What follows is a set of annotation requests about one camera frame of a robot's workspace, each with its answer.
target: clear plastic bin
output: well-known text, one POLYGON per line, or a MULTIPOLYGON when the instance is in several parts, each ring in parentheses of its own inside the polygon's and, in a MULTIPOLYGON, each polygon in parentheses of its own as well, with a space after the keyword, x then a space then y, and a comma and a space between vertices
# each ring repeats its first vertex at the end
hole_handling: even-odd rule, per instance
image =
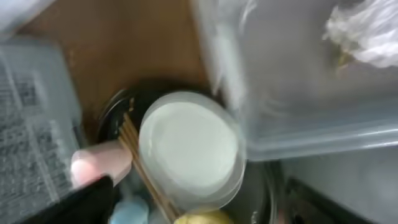
POLYGON ((398 144, 398 68, 336 71, 324 40, 334 0, 195 0, 203 53, 248 140, 266 161, 398 144))

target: round container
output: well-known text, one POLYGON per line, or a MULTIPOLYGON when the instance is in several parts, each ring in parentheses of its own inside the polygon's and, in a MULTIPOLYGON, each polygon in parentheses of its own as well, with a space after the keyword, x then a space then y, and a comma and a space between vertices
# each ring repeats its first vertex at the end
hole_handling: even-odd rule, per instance
POLYGON ((181 91, 159 98, 144 116, 139 146, 155 187, 183 210, 220 208, 241 186, 246 153, 239 129, 203 95, 181 91))

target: pink cylindrical object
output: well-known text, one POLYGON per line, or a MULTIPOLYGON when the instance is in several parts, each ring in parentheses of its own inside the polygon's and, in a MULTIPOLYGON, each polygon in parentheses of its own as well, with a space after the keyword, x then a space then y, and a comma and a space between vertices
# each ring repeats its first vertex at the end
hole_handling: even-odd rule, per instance
POLYGON ((132 154, 119 141, 111 141, 82 149, 72 156, 72 181, 74 187, 81 187, 109 175, 114 185, 118 184, 131 170, 132 154))

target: chopstick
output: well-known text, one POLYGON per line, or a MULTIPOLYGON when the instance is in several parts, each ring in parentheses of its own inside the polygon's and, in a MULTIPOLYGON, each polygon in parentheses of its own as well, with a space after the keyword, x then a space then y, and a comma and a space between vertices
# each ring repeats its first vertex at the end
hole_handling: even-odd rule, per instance
POLYGON ((134 125, 132 124, 130 117, 127 113, 124 114, 124 122, 120 127, 119 141, 126 149, 129 149, 132 153, 132 163, 136 168, 137 173, 140 175, 142 181, 144 181, 146 187, 148 188, 150 194, 152 195, 156 205, 162 212, 163 216, 174 222, 179 217, 178 210, 167 200, 160 192, 156 191, 155 187, 150 182, 146 172, 139 160, 138 153, 138 134, 134 125))

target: brown wooden surface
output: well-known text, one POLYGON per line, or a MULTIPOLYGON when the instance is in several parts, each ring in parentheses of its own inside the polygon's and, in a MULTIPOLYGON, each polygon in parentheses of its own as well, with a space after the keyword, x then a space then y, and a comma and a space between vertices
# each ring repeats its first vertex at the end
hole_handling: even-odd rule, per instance
POLYGON ((106 102, 141 78, 207 86, 188 0, 58 0, 22 34, 58 42, 92 139, 106 102))

